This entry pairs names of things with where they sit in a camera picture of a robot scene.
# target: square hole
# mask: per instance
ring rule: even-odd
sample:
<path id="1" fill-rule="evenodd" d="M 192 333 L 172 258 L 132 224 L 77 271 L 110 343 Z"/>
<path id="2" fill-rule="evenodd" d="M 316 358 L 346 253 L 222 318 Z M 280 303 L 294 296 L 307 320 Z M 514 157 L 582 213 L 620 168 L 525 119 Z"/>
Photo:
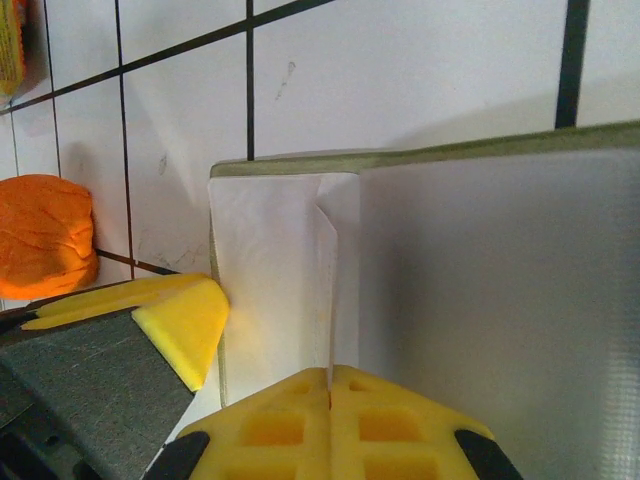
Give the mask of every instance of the square hole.
<path id="1" fill-rule="evenodd" d="M 370 392 L 371 389 L 359 380 L 351 380 L 349 382 L 349 390 L 352 392 Z"/>
<path id="2" fill-rule="evenodd" d="M 430 458 L 366 458 L 365 480 L 438 480 L 438 466 Z"/>
<path id="3" fill-rule="evenodd" d="M 247 466 L 232 468 L 227 480 L 295 480 L 296 468 L 292 465 Z"/>
<path id="4" fill-rule="evenodd" d="M 360 440 L 364 442 L 420 442 L 417 416 L 401 408 L 372 408 L 360 413 Z"/>
<path id="5" fill-rule="evenodd" d="M 245 446 L 298 445 L 304 439 L 304 417 L 291 412 L 260 412 L 246 423 Z"/>

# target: white tile wall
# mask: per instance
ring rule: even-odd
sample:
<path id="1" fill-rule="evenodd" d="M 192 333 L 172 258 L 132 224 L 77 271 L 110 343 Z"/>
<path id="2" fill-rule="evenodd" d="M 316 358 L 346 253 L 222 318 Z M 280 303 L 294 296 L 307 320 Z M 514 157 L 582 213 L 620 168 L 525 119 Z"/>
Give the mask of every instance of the white tile wall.
<path id="1" fill-rule="evenodd" d="M 18 174 L 58 175 L 53 102 L 47 100 L 13 112 Z"/>
<path id="2" fill-rule="evenodd" d="M 96 245 L 128 257 L 119 79 L 58 97 L 56 111 L 62 176 L 91 192 Z"/>
<path id="3" fill-rule="evenodd" d="M 47 0 L 54 88 L 118 66 L 115 2 Z"/>
<path id="4" fill-rule="evenodd" d="M 143 270 L 142 268 L 135 267 L 133 269 L 133 275 L 136 278 L 151 278 L 159 276 L 157 273 L 150 272 L 149 270 Z"/>
<path id="5" fill-rule="evenodd" d="M 102 287 L 112 283 L 131 280 L 131 268 L 124 263 L 116 262 L 109 258 L 99 258 L 100 270 L 98 278 L 91 287 Z"/>
<path id="6" fill-rule="evenodd" d="M 640 3 L 591 0 L 578 125 L 640 118 Z"/>
<path id="7" fill-rule="evenodd" d="M 245 0 L 120 0 L 125 63 L 245 18 Z"/>
<path id="8" fill-rule="evenodd" d="M 553 128 L 565 2 L 337 1 L 255 30 L 256 155 Z"/>
<path id="9" fill-rule="evenodd" d="M 44 0 L 30 1 L 27 12 L 27 27 L 23 31 L 27 73 L 13 97 L 13 105 L 20 105 L 51 92 Z"/>
<path id="10" fill-rule="evenodd" d="M 245 36 L 125 75 L 133 254 L 209 272 L 211 166 L 246 156 Z"/>

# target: orange sponge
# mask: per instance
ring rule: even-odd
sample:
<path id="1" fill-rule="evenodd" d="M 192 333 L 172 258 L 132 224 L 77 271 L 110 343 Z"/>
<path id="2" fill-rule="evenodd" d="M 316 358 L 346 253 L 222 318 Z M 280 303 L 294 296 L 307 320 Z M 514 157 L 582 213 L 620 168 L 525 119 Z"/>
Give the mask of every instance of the orange sponge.
<path id="1" fill-rule="evenodd" d="M 52 175 L 0 181 L 0 298 L 32 300 L 92 283 L 91 194 Z"/>

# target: yellow foam pad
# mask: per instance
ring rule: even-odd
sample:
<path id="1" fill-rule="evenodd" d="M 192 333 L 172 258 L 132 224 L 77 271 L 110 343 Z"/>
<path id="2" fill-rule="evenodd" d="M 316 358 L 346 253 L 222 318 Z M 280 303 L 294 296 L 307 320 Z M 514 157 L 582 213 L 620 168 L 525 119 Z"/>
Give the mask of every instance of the yellow foam pad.
<path id="1" fill-rule="evenodd" d="M 207 278 L 134 310 L 138 326 L 191 390 L 202 388 L 229 315 L 229 302 Z"/>
<path id="2" fill-rule="evenodd" d="M 185 285 L 208 278 L 202 273 L 140 278 L 93 291 L 81 292 L 48 303 L 36 310 L 39 318 L 23 324 L 22 330 L 46 330 L 110 312 L 137 307 L 170 295 Z"/>
<path id="3" fill-rule="evenodd" d="M 454 432 L 481 423 L 348 366 L 327 387 L 310 368 L 186 427 L 210 438 L 190 480 L 478 480 Z"/>

